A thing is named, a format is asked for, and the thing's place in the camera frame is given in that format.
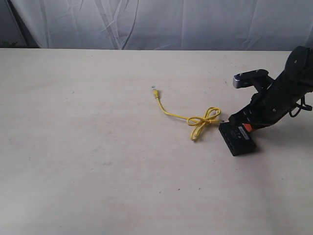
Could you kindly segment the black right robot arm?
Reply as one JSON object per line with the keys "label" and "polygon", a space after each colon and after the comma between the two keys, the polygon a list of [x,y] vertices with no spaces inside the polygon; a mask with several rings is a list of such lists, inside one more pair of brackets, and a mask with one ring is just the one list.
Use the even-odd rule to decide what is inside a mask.
{"label": "black right robot arm", "polygon": [[235,75],[233,86],[254,86],[257,91],[249,104],[229,117],[231,124],[242,124],[250,132],[276,124],[295,108],[312,111],[305,95],[313,91],[313,50],[302,46],[294,49],[276,79],[267,70],[251,70]]}

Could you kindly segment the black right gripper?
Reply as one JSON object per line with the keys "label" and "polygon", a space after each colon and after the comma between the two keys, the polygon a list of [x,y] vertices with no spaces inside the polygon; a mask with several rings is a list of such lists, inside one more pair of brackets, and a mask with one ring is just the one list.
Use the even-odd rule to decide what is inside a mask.
{"label": "black right gripper", "polygon": [[231,124],[242,124],[249,133],[277,123],[305,95],[304,84],[292,81],[283,74],[275,80],[269,76],[253,79],[252,84],[257,93],[249,104],[229,117]]}

